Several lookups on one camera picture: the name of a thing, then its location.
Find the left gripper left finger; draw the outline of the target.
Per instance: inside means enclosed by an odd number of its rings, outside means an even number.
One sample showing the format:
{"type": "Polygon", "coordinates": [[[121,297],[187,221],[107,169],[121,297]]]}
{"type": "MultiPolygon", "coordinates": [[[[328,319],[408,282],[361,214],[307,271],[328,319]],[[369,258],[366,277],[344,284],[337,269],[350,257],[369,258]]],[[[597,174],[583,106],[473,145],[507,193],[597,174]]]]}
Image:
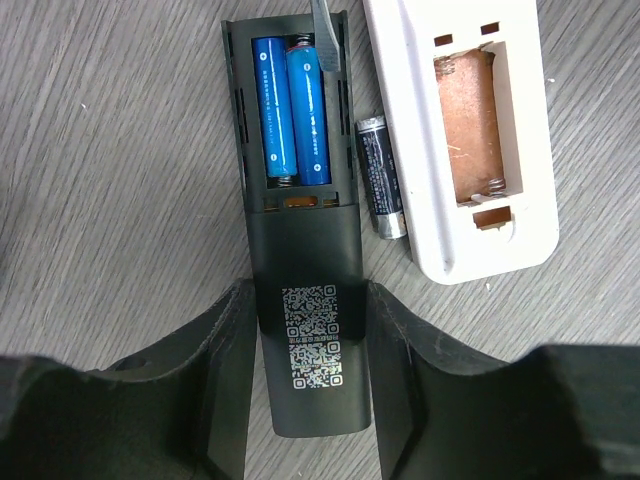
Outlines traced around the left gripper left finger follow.
{"type": "Polygon", "coordinates": [[[1,359],[5,479],[240,479],[257,337],[252,282],[104,370],[1,359]]]}

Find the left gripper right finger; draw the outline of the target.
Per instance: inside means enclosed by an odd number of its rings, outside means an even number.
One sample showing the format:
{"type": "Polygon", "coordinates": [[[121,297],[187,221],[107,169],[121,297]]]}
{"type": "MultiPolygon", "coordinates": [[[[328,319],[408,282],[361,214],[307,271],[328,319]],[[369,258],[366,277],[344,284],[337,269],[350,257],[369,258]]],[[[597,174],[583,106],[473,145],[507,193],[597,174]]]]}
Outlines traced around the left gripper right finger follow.
{"type": "Polygon", "coordinates": [[[367,291],[386,479],[635,479],[639,350],[542,345],[504,362],[367,291]]]}

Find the black remote blue batteries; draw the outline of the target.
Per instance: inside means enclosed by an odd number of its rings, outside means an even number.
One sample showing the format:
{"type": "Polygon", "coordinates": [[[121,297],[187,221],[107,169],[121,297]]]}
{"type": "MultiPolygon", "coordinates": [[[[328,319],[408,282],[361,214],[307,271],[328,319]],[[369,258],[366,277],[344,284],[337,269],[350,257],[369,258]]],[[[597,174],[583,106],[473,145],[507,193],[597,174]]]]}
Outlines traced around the black remote blue batteries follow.
{"type": "Polygon", "coordinates": [[[221,24],[274,431],[342,435],[371,421],[365,290],[352,131],[348,18],[331,17],[341,71],[322,73],[330,183],[278,187],[267,177],[252,40],[301,36],[310,15],[221,24]]]}

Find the dark AAA battery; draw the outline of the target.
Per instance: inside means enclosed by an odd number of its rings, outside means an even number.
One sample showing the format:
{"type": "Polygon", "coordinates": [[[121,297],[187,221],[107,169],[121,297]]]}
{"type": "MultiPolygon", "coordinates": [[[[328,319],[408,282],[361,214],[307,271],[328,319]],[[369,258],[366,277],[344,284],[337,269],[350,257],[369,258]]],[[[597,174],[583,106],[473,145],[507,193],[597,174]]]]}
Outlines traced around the dark AAA battery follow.
{"type": "Polygon", "coordinates": [[[375,230],[384,240],[407,235],[392,143],[383,115],[355,123],[357,150],[375,230]]]}

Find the white remote control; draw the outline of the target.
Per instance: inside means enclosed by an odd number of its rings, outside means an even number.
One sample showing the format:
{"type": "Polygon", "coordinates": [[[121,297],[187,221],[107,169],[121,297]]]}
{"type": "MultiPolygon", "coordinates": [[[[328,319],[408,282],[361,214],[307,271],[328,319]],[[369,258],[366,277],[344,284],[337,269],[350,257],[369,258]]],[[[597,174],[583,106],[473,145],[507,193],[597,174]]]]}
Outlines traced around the white remote control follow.
{"type": "Polygon", "coordinates": [[[364,5],[414,263],[455,285],[559,240],[537,5],[364,5]]]}

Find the orange handled screwdriver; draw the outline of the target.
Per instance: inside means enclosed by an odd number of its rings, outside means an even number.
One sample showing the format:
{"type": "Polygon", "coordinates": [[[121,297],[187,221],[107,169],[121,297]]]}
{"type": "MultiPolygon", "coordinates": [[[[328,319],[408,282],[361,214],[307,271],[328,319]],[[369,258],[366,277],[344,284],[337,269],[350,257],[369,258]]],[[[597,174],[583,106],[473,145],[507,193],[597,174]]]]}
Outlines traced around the orange handled screwdriver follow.
{"type": "Polygon", "coordinates": [[[328,3],[326,0],[310,0],[309,3],[314,27],[315,48],[321,70],[340,72],[339,43],[333,28],[328,3]]]}

